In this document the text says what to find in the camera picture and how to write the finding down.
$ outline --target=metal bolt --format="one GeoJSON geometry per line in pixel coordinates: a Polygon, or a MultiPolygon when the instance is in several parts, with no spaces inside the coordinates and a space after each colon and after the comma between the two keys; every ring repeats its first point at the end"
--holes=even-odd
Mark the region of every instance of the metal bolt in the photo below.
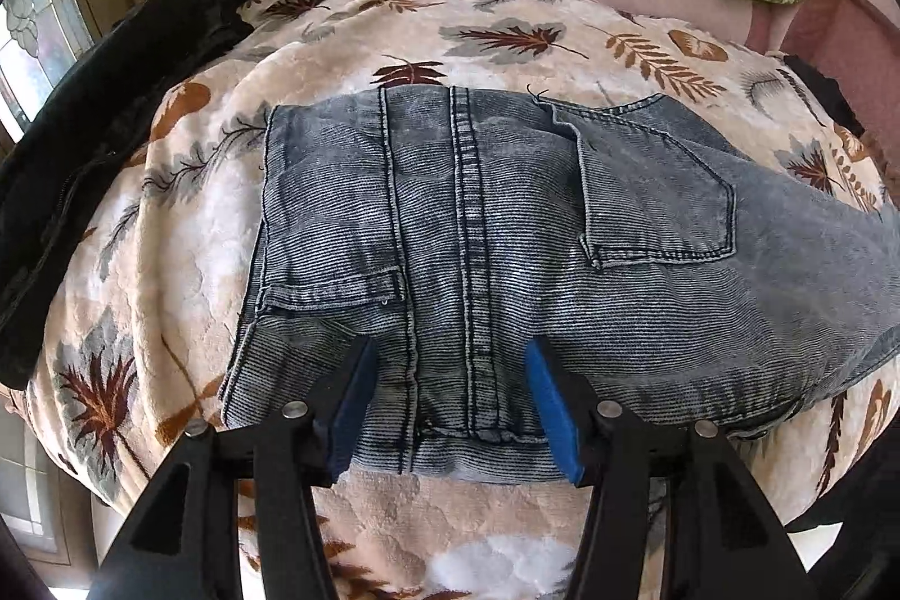
{"type": "Polygon", "coordinates": [[[716,423],[711,423],[710,420],[697,420],[694,423],[694,430],[701,438],[714,438],[719,434],[716,423]]]}
{"type": "Polygon", "coordinates": [[[295,402],[288,402],[282,407],[282,414],[289,420],[296,420],[298,417],[303,417],[308,412],[309,406],[300,399],[295,402]]]}
{"type": "Polygon", "coordinates": [[[204,434],[206,430],[209,428],[209,423],[206,422],[202,417],[195,417],[192,420],[189,420],[186,427],[184,428],[184,434],[186,434],[189,438],[199,438],[201,434],[204,434]]]}
{"type": "Polygon", "coordinates": [[[613,402],[611,399],[604,399],[600,405],[597,405],[597,412],[603,417],[615,419],[622,414],[622,405],[613,402]]]}

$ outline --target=leaf print blanket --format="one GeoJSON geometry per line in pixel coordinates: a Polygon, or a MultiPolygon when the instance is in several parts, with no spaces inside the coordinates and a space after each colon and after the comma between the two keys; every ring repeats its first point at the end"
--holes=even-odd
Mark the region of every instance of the leaf print blanket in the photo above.
{"type": "MultiPolygon", "coordinates": [[[[591,107],[662,92],[758,164],[873,216],[885,206],[865,148],[778,59],[675,19],[591,0],[251,0],[242,14],[255,32],[169,91],[147,145],[96,210],[51,305],[36,375],[12,394],[60,467],[122,513],[188,420],[222,424],[217,393],[260,221],[273,106],[411,83],[591,107]]],[[[867,450],[900,405],[898,386],[894,359],[739,445],[785,522],[867,450]]],[[[243,554],[258,570],[253,483],[238,492],[243,554]]],[[[588,496],[561,482],[351,470],[316,502],[341,597],[448,600],[563,588],[588,496]],[[537,554],[541,567],[516,574],[537,554]]],[[[651,554],[645,597],[661,557],[651,554]]]]}

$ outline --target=back pocket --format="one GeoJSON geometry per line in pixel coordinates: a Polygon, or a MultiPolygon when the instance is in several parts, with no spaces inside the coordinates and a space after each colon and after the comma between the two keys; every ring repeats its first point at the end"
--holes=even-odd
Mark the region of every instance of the back pocket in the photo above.
{"type": "Polygon", "coordinates": [[[588,262],[703,263],[735,254],[735,189],[677,139],[620,116],[560,103],[576,136],[588,262]]]}

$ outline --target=black jacket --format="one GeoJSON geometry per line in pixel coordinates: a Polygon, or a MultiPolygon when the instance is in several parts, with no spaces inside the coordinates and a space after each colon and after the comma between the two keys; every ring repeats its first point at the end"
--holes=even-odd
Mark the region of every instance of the black jacket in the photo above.
{"type": "Polygon", "coordinates": [[[249,35],[246,0],[146,0],[86,53],[0,167],[0,383],[24,389],[75,247],[165,91],[249,35]]]}

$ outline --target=striped gray fabric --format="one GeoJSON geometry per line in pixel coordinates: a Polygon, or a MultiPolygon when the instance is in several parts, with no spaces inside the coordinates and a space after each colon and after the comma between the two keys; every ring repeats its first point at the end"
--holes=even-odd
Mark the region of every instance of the striped gray fabric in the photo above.
{"type": "Polygon", "coordinates": [[[664,95],[592,110],[408,85],[278,107],[223,419],[302,398],[367,333],[358,464],[555,479],[523,374],[543,333],[645,419],[753,432],[900,348],[897,224],[664,95]]]}

